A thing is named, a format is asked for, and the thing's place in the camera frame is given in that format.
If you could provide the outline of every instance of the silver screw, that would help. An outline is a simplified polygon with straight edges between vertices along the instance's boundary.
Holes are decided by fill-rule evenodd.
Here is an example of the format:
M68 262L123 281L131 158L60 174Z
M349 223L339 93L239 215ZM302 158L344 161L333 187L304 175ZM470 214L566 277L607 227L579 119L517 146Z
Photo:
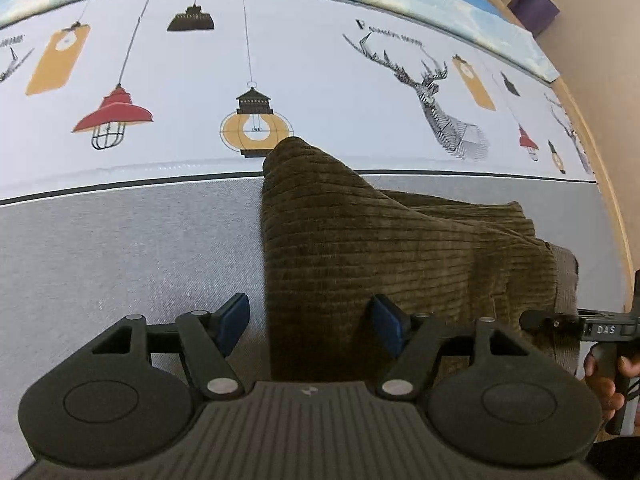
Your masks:
M218 395L232 394L237 389L238 382L228 377L218 377L207 383L207 390Z
M414 386L404 379L391 379L382 385L382 391L395 397L410 394Z

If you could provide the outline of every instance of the yellow lantern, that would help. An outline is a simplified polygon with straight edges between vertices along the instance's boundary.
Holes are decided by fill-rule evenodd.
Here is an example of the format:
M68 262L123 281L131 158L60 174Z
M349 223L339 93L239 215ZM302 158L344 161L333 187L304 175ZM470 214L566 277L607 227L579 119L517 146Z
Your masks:
M289 121L270 108L266 95L251 87L237 99L239 108L220 126L220 136L232 150L247 157L266 156L282 139L293 135Z

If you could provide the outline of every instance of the black pendant lamp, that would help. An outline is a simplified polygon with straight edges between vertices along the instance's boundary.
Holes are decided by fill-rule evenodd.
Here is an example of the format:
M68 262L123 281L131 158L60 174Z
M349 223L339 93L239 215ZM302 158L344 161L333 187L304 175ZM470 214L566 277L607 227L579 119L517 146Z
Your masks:
M175 15L166 30L181 32L185 30L213 30L214 28L211 15L208 12L202 12L202 7L196 5L196 0L193 0L193 5L187 7L186 12Z

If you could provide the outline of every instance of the black stripe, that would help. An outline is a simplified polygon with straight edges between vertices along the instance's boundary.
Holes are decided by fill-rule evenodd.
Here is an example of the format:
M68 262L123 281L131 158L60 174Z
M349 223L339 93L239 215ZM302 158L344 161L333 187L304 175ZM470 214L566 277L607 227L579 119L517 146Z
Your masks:
M574 180L568 178L555 178L551 176L527 176L512 175L507 173L483 173L480 171L436 171L436 170L355 170L360 175L390 174L390 175L457 175L457 176L497 176L501 178L517 178L524 180L548 180L552 182L581 182L584 184L596 184L591 180ZM121 189L127 187L158 186L161 184L176 184L180 182L200 182L203 180L226 180L229 178L249 178L263 176L261 171L238 171L236 173L209 173L199 175L169 176L164 178L147 178L145 180L126 180L122 182L108 182L106 184L95 184L94 186L70 187L68 189L57 189L43 193L15 196L0 200L0 206L40 200L43 198L53 198L73 194L89 193L92 191L105 191L110 189Z

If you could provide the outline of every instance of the gray fabric surface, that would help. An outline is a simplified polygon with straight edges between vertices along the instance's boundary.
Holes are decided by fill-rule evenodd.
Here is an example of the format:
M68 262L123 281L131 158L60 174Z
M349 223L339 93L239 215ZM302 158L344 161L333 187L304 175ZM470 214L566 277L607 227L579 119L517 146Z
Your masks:
M464 176L368 176L379 189L477 203L519 201L538 236L580 262L578 306L619 310L622 269L594 184ZM0 478L27 467L23 391L131 312L169 322L246 292L252 322L231 357L268 378L261 179L111 190L0 208ZM171 363L162 361L163 366Z

